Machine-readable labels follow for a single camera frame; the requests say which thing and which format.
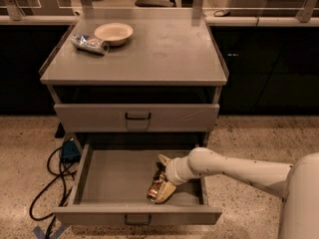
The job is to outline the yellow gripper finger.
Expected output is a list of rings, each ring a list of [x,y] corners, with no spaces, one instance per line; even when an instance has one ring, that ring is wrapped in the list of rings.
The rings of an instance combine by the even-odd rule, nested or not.
[[[158,199],[155,201],[157,204],[165,203],[175,192],[176,186],[169,181],[166,181],[159,190]]]
[[[159,155],[159,161],[164,165],[164,166],[167,166],[169,163],[170,163],[170,158],[163,155],[163,154],[160,154]]]

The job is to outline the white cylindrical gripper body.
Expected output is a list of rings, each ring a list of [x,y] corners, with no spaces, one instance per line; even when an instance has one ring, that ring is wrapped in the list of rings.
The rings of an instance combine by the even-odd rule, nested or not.
[[[165,167],[165,174],[168,181],[174,185],[182,185],[194,178],[194,173],[188,165],[188,158],[174,158]]]

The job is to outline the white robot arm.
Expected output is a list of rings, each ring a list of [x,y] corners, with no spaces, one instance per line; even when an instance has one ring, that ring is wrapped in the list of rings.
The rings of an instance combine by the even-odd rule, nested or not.
[[[282,200],[278,239],[319,239],[319,153],[294,164],[227,157],[196,147],[185,157],[159,156],[148,199],[166,202],[192,179],[223,174]]]

